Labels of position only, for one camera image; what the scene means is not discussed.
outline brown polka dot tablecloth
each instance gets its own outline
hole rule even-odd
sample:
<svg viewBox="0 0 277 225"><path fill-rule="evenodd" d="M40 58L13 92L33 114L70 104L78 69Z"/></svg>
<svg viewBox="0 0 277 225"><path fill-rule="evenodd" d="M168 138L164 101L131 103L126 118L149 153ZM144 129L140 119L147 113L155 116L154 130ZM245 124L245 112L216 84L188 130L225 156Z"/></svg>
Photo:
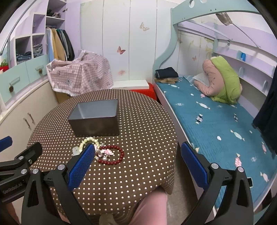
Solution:
<svg viewBox="0 0 277 225"><path fill-rule="evenodd" d="M41 171L66 164L72 148L84 139L75 137L68 122L72 109L80 102L118 99L120 135L96 137L99 143L117 145L124 150L118 165L92 162L79 188L73 190L90 217L112 213L118 224L128 224L140 200L162 186L168 194L174 184L177 137L173 122L157 101L128 90L101 90L72 97L51 110L36 126L28 146L40 142L43 153L32 165ZM118 151L110 159L115 160ZM53 199L61 204L54 188Z"/></svg>

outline light blue bed frame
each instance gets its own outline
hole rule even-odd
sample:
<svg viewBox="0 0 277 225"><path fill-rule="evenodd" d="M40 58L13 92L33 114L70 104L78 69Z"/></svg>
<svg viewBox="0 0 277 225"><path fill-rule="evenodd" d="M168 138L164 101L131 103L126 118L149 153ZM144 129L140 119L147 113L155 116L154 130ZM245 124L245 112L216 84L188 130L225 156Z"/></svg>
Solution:
<svg viewBox="0 0 277 225"><path fill-rule="evenodd" d="M219 12L251 12L259 14L259 11L247 0L185 0L171 9L171 38L165 52L158 57L153 65L153 75L162 63L174 52L177 44L178 23L200 16L206 16Z"/></svg>

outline gray metal box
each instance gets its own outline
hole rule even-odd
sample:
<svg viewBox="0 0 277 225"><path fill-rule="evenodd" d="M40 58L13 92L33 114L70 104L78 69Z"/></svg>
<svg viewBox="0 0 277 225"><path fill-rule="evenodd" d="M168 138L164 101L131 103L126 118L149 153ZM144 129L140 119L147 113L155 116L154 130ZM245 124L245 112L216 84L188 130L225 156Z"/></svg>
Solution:
<svg viewBox="0 0 277 225"><path fill-rule="evenodd" d="M76 137L119 135L118 100L78 103L68 121Z"/></svg>

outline pink pillow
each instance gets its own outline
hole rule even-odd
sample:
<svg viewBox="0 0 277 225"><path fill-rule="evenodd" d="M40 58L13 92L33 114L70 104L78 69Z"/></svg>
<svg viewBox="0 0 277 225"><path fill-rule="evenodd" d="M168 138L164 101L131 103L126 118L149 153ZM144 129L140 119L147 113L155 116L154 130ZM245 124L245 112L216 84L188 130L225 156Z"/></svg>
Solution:
<svg viewBox="0 0 277 225"><path fill-rule="evenodd" d="M203 63L203 70L208 75L210 86L202 84L195 80L195 86L206 96L216 96L224 88L224 80L210 60L205 60Z"/></svg>

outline blue mattress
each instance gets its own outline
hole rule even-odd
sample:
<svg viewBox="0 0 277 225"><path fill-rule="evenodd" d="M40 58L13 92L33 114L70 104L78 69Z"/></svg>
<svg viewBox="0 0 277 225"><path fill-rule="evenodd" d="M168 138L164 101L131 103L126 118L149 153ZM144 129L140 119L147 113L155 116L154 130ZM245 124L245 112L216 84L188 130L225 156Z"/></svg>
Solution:
<svg viewBox="0 0 277 225"><path fill-rule="evenodd" d="M251 194L255 207L255 201L275 174L277 157L273 159L260 132L252 127L253 117L240 104L228 105L201 96L184 78L175 85L157 85L198 153L222 168L234 170L241 165L245 169L247 177L253 180ZM196 120L199 115L202 122ZM225 188L220 191L216 209L224 191Z"/></svg>

